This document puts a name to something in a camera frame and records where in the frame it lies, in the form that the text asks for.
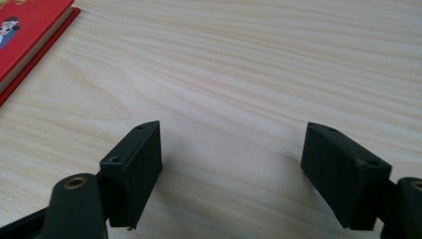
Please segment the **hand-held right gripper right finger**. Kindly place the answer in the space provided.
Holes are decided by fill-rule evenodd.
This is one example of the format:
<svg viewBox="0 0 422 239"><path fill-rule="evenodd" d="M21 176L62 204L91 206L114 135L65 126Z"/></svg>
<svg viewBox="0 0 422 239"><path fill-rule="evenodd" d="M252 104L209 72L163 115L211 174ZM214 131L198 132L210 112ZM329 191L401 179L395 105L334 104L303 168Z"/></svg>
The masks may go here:
<svg viewBox="0 0 422 239"><path fill-rule="evenodd" d="M339 130L307 125L301 169L344 228L371 230L392 166Z"/></svg>

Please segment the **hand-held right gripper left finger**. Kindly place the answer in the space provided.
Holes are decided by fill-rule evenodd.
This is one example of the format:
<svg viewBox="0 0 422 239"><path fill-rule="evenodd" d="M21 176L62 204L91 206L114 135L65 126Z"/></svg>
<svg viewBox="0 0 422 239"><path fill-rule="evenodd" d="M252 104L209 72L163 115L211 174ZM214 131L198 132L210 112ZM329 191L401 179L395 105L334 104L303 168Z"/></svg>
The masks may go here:
<svg viewBox="0 0 422 239"><path fill-rule="evenodd" d="M105 217L135 229L162 169L160 122L134 127L100 162Z"/></svg>

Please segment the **red hardcover book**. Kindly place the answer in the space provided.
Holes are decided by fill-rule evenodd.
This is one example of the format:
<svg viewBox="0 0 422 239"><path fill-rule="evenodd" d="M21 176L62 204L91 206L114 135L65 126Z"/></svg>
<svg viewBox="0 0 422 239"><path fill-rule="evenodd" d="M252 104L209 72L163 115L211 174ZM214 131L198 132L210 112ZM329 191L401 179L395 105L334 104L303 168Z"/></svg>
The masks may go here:
<svg viewBox="0 0 422 239"><path fill-rule="evenodd" d="M75 0L0 0L0 107L70 26Z"/></svg>

